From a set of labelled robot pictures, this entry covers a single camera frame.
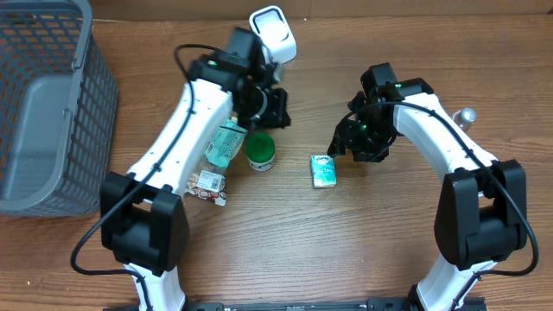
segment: black cable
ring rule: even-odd
[[[240,134],[247,134],[248,132],[244,132],[242,130],[236,130],[236,129],[233,129],[233,128],[230,128],[230,127],[226,127],[226,126],[223,126],[221,125],[220,126],[221,129],[225,129],[225,130],[231,130],[231,131],[235,131],[237,133],[240,133]]]
[[[507,193],[507,191],[505,190],[505,187],[503,187],[501,182],[499,182],[499,180],[495,177],[495,175],[493,175],[490,168],[487,167],[486,165],[484,165],[484,163],[482,163],[482,161],[480,161],[478,159],[478,157],[476,157],[476,155],[474,155],[473,150],[470,149],[465,144],[465,142],[462,140],[462,138],[459,136],[459,134],[453,128],[453,126],[451,126],[451,124],[449,124],[449,122],[446,121],[442,116],[438,115],[438,113],[436,113],[435,111],[427,109],[425,107],[421,107],[420,105],[415,105],[415,104],[411,104],[411,103],[404,103],[404,102],[380,102],[380,103],[365,105],[357,111],[352,111],[352,112],[348,113],[344,118],[342,118],[341,122],[344,122],[345,120],[350,118],[356,112],[360,112],[360,111],[367,110],[369,108],[379,107],[379,106],[384,106],[384,105],[391,105],[391,106],[401,105],[401,106],[405,106],[405,107],[410,107],[410,108],[415,109],[415,110],[426,112],[430,116],[435,117],[438,121],[440,121],[440,123],[442,123],[443,126],[446,127],[446,129],[448,129],[449,133],[451,133],[451,135],[455,138],[455,140],[463,148],[463,150],[465,150],[465,152],[467,152],[467,156],[470,157],[471,160],[473,160],[474,163],[476,163],[480,168],[482,168],[484,170],[484,172],[488,175],[488,177],[492,181],[493,185],[499,190],[499,192],[501,193],[501,196],[503,196],[503,198],[506,200],[507,204],[510,205],[512,207],[512,209],[515,211],[515,213],[518,215],[518,217],[520,218],[520,220],[523,223],[523,226],[524,226],[525,230],[528,232],[528,239],[530,240],[530,244],[531,244],[531,247],[532,247],[532,260],[531,260],[531,263],[528,265],[528,267],[526,267],[525,269],[520,270],[520,271],[482,270],[482,271],[474,272],[474,274],[471,276],[471,278],[468,280],[468,282],[462,288],[461,292],[459,292],[459,294],[455,297],[455,299],[453,301],[453,305],[451,306],[451,311],[454,311],[455,307],[457,307],[459,305],[459,301],[461,301],[461,298],[468,292],[468,290],[470,289],[470,287],[472,286],[474,281],[480,280],[480,278],[482,276],[485,276],[485,275],[525,276],[525,275],[531,273],[537,267],[537,262],[539,260],[539,249],[538,249],[538,246],[537,246],[537,240],[536,240],[536,235],[534,234],[534,231],[532,230],[530,224],[528,223],[528,221],[526,220],[524,215],[520,212],[520,209],[518,208],[517,204],[512,199],[511,195],[509,195]]]
[[[144,281],[144,278],[140,273],[134,270],[85,270],[80,268],[77,265],[77,255],[79,255],[80,249],[83,247],[83,245],[86,243],[86,241],[94,234],[95,231],[99,229],[100,226],[102,226],[112,215],[115,213],[118,209],[120,209],[122,206],[125,206],[129,204],[134,196],[146,185],[146,182],[149,181],[149,179],[157,172],[157,170],[162,166],[163,161],[165,158],[167,158],[168,154],[171,152],[171,149],[176,145],[179,138],[181,137],[182,132],[186,128],[188,121],[192,117],[191,111],[194,111],[194,88],[192,87],[192,78],[188,74],[187,70],[184,68],[184,66],[181,63],[181,59],[179,58],[179,52],[183,48],[204,48],[204,49],[210,49],[213,51],[219,51],[218,48],[202,45],[202,44],[183,44],[175,48],[175,51],[173,52],[173,56],[175,57],[175,61],[177,66],[181,69],[182,74],[187,79],[188,86],[190,87],[190,107],[188,108],[187,116],[184,119],[184,122],[182,123],[181,128],[178,130],[178,132],[175,135],[175,138],[173,138],[173,141],[169,144],[169,146],[165,149],[162,156],[157,160],[156,163],[152,166],[152,169],[150,172],[136,185],[132,190],[129,191],[127,195],[125,195],[115,206],[111,208],[100,220],[94,224],[90,230],[80,239],[80,241],[75,245],[75,248],[73,249],[73,252],[71,253],[71,267],[79,272],[82,275],[85,276],[111,276],[111,275],[129,275],[134,276],[137,279],[137,282],[140,283],[140,286],[142,287],[142,290],[144,292],[144,301],[146,302],[147,311],[152,311],[154,308],[151,305],[151,302],[149,300],[148,295],[148,287],[146,286],[146,282]]]

